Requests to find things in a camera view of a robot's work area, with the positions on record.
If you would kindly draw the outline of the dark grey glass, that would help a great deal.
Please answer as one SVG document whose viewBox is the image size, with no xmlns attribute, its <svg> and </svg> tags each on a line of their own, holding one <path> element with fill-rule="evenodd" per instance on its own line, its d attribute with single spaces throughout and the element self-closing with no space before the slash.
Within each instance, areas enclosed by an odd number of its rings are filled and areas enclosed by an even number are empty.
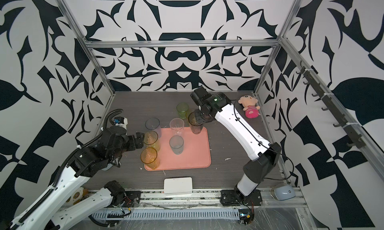
<svg viewBox="0 0 384 230">
<path fill-rule="evenodd" d="M 194 112 L 191 112 L 188 116 L 188 122 L 193 134 L 198 135 L 201 133 L 203 129 L 203 124 L 199 124 L 196 120 L 196 116 Z"/>
</svg>

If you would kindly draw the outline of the teal glass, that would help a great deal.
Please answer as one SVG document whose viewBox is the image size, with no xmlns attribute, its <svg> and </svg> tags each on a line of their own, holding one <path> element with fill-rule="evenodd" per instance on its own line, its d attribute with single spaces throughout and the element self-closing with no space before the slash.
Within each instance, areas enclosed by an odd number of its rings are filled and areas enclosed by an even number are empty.
<svg viewBox="0 0 384 230">
<path fill-rule="evenodd" d="M 173 136 L 169 141 L 174 154 L 180 155 L 184 151 L 184 139 L 181 136 Z"/>
</svg>

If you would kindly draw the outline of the clear tall glass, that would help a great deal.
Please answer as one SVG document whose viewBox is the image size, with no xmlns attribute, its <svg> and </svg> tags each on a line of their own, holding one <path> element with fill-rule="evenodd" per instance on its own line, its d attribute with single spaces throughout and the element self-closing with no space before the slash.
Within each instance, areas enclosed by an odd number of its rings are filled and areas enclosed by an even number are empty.
<svg viewBox="0 0 384 230">
<path fill-rule="evenodd" d="M 182 136 L 184 133 L 185 122 L 183 119 L 175 118 L 170 122 L 170 128 L 174 136 Z"/>
</svg>

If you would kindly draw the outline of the amber tall glass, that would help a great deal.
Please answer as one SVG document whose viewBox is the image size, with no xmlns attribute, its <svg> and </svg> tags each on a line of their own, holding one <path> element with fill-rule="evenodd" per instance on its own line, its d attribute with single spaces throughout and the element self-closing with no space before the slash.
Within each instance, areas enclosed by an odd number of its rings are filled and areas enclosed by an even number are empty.
<svg viewBox="0 0 384 230">
<path fill-rule="evenodd" d="M 160 165 L 160 160 L 158 156 L 158 152 L 154 148 L 146 148 L 141 153 L 141 161 L 144 163 L 147 167 L 149 167 L 152 170 L 155 170 Z"/>
</svg>

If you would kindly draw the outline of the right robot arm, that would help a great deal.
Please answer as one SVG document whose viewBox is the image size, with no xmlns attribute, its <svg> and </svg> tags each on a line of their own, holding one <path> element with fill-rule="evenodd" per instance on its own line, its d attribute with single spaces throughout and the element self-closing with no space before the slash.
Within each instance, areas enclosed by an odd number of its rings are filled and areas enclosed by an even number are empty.
<svg viewBox="0 0 384 230">
<path fill-rule="evenodd" d="M 198 124 L 219 122 L 247 153 L 250 161 L 243 166 L 244 175 L 235 190 L 242 197 L 249 196 L 277 164 L 281 147 L 258 134 L 224 93 L 212 95 L 204 87 L 199 87 L 191 93 L 191 98 L 198 106 L 194 111 Z"/>
</svg>

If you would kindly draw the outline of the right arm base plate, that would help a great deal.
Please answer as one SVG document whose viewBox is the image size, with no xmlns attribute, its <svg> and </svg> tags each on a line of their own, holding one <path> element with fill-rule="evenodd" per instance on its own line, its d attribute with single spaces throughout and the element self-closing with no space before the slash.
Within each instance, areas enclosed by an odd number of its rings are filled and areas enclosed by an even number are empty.
<svg viewBox="0 0 384 230">
<path fill-rule="evenodd" d="M 256 189 L 248 196 L 243 196 L 238 190 L 221 190 L 220 194 L 220 203 L 223 206 L 260 206 L 263 201 L 261 192 Z"/>
</svg>

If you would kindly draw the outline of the blue-purple glass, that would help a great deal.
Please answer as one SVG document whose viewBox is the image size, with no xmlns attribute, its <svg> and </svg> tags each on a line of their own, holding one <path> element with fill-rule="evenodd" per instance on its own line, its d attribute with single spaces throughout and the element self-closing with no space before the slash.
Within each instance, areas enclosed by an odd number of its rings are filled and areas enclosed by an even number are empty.
<svg viewBox="0 0 384 230">
<path fill-rule="evenodd" d="M 162 129 L 160 125 L 160 120 L 157 118 L 149 118 L 145 122 L 145 127 L 148 131 L 154 131 L 158 134 L 158 137 L 160 138 L 162 136 Z"/>
</svg>

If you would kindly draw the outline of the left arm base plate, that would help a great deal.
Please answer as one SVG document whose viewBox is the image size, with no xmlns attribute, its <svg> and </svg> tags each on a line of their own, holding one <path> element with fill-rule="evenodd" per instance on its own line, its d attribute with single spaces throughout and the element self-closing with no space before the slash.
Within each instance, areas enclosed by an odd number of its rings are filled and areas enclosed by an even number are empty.
<svg viewBox="0 0 384 230">
<path fill-rule="evenodd" d="M 141 201 L 141 194 L 141 191 L 125 191 L 121 206 L 123 208 L 132 208 L 138 205 Z"/>
</svg>

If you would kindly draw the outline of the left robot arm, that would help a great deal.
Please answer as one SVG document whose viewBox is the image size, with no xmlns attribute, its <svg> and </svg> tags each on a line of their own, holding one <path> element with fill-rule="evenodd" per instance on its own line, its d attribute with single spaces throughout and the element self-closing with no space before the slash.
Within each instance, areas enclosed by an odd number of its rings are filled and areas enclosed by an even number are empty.
<svg viewBox="0 0 384 230">
<path fill-rule="evenodd" d="M 54 224 L 53 217 L 66 200 L 92 178 L 98 171 L 113 165 L 123 153 L 141 149 L 144 134 L 128 136 L 123 127 L 113 126 L 104 130 L 88 143 L 77 147 L 58 168 L 52 183 L 23 213 L 15 217 L 16 208 L 23 197 L 15 190 L 17 179 L 28 183 L 38 181 L 37 172 L 43 169 L 47 160 L 37 158 L 31 161 L 31 167 L 15 167 L 1 187 L 1 225 L 7 230 L 40 230 L 46 226 L 63 229 L 64 224 Z"/>
</svg>

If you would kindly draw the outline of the yellow-green glass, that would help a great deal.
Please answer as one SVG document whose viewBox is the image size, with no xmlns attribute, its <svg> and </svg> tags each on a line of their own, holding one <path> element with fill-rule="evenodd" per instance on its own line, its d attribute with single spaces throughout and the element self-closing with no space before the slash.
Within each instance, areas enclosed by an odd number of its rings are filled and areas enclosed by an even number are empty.
<svg viewBox="0 0 384 230">
<path fill-rule="evenodd" d="M 161 145 L 159 142 L 159 135 L 155 131 L 146 132 L 144 135 L 143 142 L 148 148 L 153 148 L 157 152 L 159 152 L 161 149 Z"/>
</svg>

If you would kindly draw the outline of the green small glass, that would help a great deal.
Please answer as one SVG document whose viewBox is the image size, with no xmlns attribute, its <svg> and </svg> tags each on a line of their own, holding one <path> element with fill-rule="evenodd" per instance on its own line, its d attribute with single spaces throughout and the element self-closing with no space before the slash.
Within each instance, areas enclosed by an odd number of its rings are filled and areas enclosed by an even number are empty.
<svg viewBox="0 0 384 230">
<path fill-rule="evenodd" d="M 189 105 L 185 102 L 181 102 L 176 107 L 178 115 L 181 119 L 187 118 L 187 113 L 189 111 Z"/>
</svg>

